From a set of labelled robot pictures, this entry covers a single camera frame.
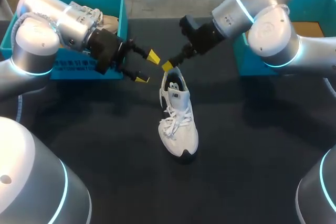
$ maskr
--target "glowing blue ring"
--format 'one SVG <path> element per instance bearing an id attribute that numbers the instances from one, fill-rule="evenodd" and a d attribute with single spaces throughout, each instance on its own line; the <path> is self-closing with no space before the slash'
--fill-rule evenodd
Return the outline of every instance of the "glowing blue ring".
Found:
<path id="1" fill-rule="evenodd" d="M 322 170 L 323 170 L 323 163 L 324 163 L 324 160 L 327 156 L 327 154 L 330 152 L 330 150 L 324 155 L 324 157 L 322 158 L 322 161 L 321 161 L 321 165 L 320 165 L 320 180 L 321 180 L 321 186 L 322 186 L 322 190 L 324 192 L 324 195 L 325 197 L 327 198 L 327 201 L 329 202 L 330 206 L 332 207 L 332 209 L 334 209 L 334 211 L 336 212 L 336 206 L 335 204 L 332 202 L 328 192 L 327 192 L 327 189 L 325 187 L 325 184 L 324 184 L 324 181 L 323 181 L 323 174 L 322 174 Z"/>
<path id="2" fill-rule="evenodd" d="M 14 66 L 14 68 L 20 72 L 20 73 L 23 73 L 23 74 L 28 74 L 30 76 L 45 76 L 46 74 L 49 74 L 53 69 L 50 69 L 49 71 L 45 72 L 45 73 L 30 73 L 30 72 L 27 72 L 23 69 L 21 69 L 20 67 L 18 67 L 17 65 L 15 65 L 15 63 L 13 62 L 13 58 L 10 59 L 12 61 L 12 64 Z"/>
<path id="3" fill-rule="evenodd" d="M 302 51 L 302 46 L 301 46 L 301 40 L 300 40 L 298 51 L 296 52 L 295 56 L 290 61 L 288 61 L 287 63 L 282 64 L 282 65 L 278 65 L 278 66 L 273 66 L 273 65 L 267 64 L 265 62 L 264 63 L 271 68 L 281 68 L 281 67 L 287 66 L 288 64 L 291 64 L 292 61 L 294 61 L 297 58 L 297 56 L 301 54 L 301 51 Z"/>
<path id="4" fill-rule="evenodd" d="M 59 203 L 59 206 L 54 214 L 54 216 L 52 217 L 52 219 L 48 222 L 48 224 L 53 224 L 54 221 L 56 220 L 56 218 L 58 217 L 59 213 L 61 212 L 62 210 L 62 207 L 64 205 L 64 201 L 65 201 L 65 198 L 67 197 L 67 192 L 68 192 L 68 173 L 67 173 L 67 170 L 63 164 L 63 162 L 60 160 L 61 164 L 62 164 L 62 167 L 63 167 L 63 170 L 64 170 L 64 176 L 65 176 L 65 185 L 64 185 L 64 192 L 63 192 L 63 196 L 62 196 L 62 199 L 61 199 L 61 202 Z"/>
<path id="5" fill-rule="evenodd" d="M 265 63 L 267 66 L 271 67 L 271 68 L 281 68 L 281 67 L 287 66 L 287 65 L 290 64 L 292 61 L 294 61 L 297 55 L 298 55 L 298 54 L 296 54 L 296 55 L 295 55 L 290 61 L 288 61 L 287 63 L 282 64 L 282 65 L 278 65 L 278 66 L 272 66 L 272 65 L 269 65 L 269 64 L 267 64 L 267 63 L 265 63 L 265 62 L 264 62 L 264 63 Z"/>
<path id="6" fill-rule="evenodd" d="M 254 23 L 254 19 L 252 18 L 251 14 L 248 12 L 248 10 L 245 8 L 241 0 L 236 0 L 242 11 L 245 13 L 245 15 L 248 17 L 249 20 L 251 20 L 252 23 Z"/>

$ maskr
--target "blue box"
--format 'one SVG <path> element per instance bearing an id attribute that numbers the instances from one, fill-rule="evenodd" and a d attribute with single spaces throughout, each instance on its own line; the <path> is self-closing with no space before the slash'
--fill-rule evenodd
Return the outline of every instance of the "blue box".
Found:
<path id="1" fill-rule="evenodd" d="M 128 22 L 124 0 L 61 0 L 66 4 L 71 1 L 79 5 L 100 9 L 105 15 L 119 18 L 118 36 L 127 39 Z M 7 29 L 1 43 L 0 50 L 5 59 L 12 55 L 11 32 L 17 20 L 16 13 Z M 54 68 L 51 72 L 53 80 L 80 80 L 80 79 L 122 79 L 122 73 L 110 69 L 105 75 L 95 72 L 96 61 L 87 55 L 69 49 L 60 48 L 57 53 Z"/>
<path id="2" fill-rule="evenodd" d="M 317 22 L 325 37 L 336 37 L 336 0 L 291 0 L 292 22 Z M 241 76 L 277 74 L 250 49 L 245 33 L 234 42 L 234 54 Z"/>

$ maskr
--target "white sneaker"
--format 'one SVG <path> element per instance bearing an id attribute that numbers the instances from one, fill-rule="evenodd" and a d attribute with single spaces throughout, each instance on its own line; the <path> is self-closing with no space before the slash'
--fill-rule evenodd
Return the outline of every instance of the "white sneaker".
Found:
<path id="1" fill-rule="evenodd" d="M 167 150 L 181 160 L 192 159 L 198 147 L 190 93 L 178 68 L 165 72 L 160 89 L 163 117 L 159 135 Z"/>

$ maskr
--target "shoe insole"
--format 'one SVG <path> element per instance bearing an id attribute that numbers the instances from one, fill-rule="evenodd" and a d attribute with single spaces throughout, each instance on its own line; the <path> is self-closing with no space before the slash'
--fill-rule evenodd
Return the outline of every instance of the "shoe insole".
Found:
<path id="1" fill-rule="evenodd" d="M 177 73 L 168 74 L 166 83 L 164 85 L 164 90 L 168 91 L 168 88 L 184 91 L 182 80 L 180 79 Z"/>

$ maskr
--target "cable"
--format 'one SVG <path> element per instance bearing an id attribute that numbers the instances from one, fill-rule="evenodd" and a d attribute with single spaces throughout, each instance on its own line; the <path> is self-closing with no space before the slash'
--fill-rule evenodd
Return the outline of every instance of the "cable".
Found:
<path id="1" fill-rule="evenodd" d="M 41 13 L 25 13 L 23 15 L 21 15 L 21 17 L 15 22 L 15 24 L 13 25 L 13 29 L 12 29 L 12 33 L 10 35 L 10 39 L 12 42 L 12 52 L 14 52 L 14 44 L 15 44 L 15 37 L 16 37 L 16 33 L 20 27 L 20 25 L 24 22 L 24 20 L 26 18 L 34 18 L 37 20 L 41 20 L 42 22 L 47 22 L 55 31 L 55 33 L 58 35 L 59 37 L 59 41 L 62 44 L 62 46 L 64 48 L 67 48 L 68 46 L 64 43 L 64 40 L 62 38 L 62 35 L 58 29 L 58 26 L 56 24 L 56 22 L 54 22 L 51 18 L 49 18 L 47 15 L 41 14 Z M 18 96 L 18 105 L 17 105 L 17 113 L 16 113 L 16 119 L 15 121 L 20 123 L 21 121 L 21 117 L 22 117 L 22 108 L 23 108 L 23 96 L 19 95 Z"/>
<path id="2" fill-rule="evenodd" d="M 323 78 L 324 82 L 326 83 L 329 91 L 331 92 L 331 94 L 336 98 L 336 91 L 335 89 L 332 87 L 330 81 L 328 80 L 328 78 Z"/>

